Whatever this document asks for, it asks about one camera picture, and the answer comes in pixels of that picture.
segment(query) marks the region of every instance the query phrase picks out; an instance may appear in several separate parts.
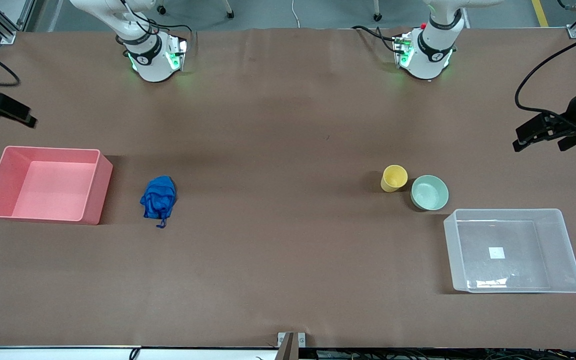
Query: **table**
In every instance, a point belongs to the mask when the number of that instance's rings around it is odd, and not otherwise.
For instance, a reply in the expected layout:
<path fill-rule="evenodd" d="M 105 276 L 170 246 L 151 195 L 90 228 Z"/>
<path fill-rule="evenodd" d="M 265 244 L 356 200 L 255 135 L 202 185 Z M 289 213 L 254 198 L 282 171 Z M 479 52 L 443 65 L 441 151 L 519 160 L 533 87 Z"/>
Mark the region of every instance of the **table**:
<path fill-rule="evenodd" d="M 456 208 L 559 208 L 576 255 L 576 148 L 514 153 L 534 114 L 515 89 L 564 29 L 464 30 L 432 82 L 354 30 L 201 32 L 186 72 L 144 82 L 111 33 L 21 33 L 2 91 L 37 129 L 7 145 L 99 149 L 114 164 L 102 224 L 0 220 L 0 345 L 576 349 L 576 294 L 452 289 L 442 222 Z M 0 80 L 6 74 L 0 69 Z M 526 86 L 563 111 L 576 49 Z M 448 205 L 384 193 L 390 164 L 434 174 Z M 179 199 L 142 218 L 151 178 Z"/>

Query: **transparent container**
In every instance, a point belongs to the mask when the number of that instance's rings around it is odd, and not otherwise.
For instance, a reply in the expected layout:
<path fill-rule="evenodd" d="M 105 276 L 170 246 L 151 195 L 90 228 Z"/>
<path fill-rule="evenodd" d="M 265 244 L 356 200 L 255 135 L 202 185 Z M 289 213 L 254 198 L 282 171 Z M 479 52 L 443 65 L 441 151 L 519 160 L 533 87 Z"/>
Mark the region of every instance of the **transparent container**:
<path fill-rule="evenodd" d="M 576 260 L 558 209 L 457 209 L 443 221 L 455 290 L 576 293 Z"/>

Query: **blue towel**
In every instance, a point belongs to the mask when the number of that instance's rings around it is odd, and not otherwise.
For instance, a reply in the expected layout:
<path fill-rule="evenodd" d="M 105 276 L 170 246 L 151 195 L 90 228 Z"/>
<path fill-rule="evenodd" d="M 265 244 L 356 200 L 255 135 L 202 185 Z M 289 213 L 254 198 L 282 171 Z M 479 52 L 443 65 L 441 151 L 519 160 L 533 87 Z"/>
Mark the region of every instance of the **blue towel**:
<path fill-rule="evenodd" d="M 177 200 L 177 190 L 170 176 L 153 178 L 139 201 L 146 208 L 143 217 L 161 219 L 157 228 L 166 228 L 166 219 L 170 217 L 175 200 Z"/>

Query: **chair leg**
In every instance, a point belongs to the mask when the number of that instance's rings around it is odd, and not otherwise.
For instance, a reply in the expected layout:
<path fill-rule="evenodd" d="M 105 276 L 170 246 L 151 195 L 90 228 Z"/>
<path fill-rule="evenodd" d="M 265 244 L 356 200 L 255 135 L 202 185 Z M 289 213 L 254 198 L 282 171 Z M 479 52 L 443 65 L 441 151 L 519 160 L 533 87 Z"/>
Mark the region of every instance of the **chair leg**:
<path fill-rule="evenodd" d="M 372 18 L 375 21 L 382 20 L 382 13 L 380 13 L 380 11 L 379 11 L 379 0 L 373 0 L 373 2 L 374 2 L 374 14 L 373 14 Z"/>
<path fill-rule="evenodd" d="M 233 11 L 231 5 L 228 3 L 228 0 L 223 0 L 223 4 L 226 6 L 226 17 L 228 19 L 235 18 L 235 12 Z"/>

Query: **pink plastic bin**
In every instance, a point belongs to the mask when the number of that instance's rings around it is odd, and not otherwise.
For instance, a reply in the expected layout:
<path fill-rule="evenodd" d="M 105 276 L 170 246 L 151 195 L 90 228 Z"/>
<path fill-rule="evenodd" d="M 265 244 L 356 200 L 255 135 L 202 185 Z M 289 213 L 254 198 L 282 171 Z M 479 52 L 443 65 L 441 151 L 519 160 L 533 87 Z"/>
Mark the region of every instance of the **pink plastic bin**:
<path fill-rule="evenodd" d="M 112 171 L 99 150 L 7 146 L 0 159 L 0 218 L 97 225 Z"/>

